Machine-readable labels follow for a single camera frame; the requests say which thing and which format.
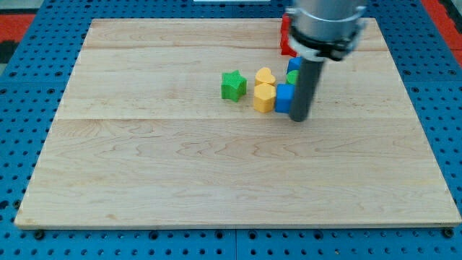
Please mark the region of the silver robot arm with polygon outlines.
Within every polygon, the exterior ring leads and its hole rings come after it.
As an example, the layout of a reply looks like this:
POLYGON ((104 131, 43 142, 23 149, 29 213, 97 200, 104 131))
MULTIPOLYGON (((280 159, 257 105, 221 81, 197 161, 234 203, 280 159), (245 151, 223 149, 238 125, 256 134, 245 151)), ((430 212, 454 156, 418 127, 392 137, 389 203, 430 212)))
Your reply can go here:
POLYGON ((293 121, 308 118, 325 61, 342 61, 357 47, 367 6, 367 0, 297 0, 287 9, 289 46, 301 57, 289 110, 293 121))

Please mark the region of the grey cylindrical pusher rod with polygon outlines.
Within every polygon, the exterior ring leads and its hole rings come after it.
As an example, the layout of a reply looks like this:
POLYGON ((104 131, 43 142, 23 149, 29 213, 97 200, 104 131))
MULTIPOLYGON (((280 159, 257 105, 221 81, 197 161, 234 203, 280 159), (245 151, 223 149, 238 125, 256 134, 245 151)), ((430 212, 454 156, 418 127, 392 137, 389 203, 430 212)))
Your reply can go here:
POLYGON ((303 122, 308 118, 323 65, 324 60, 310 61, 302 58, 289 111, 293 121, 303 122))

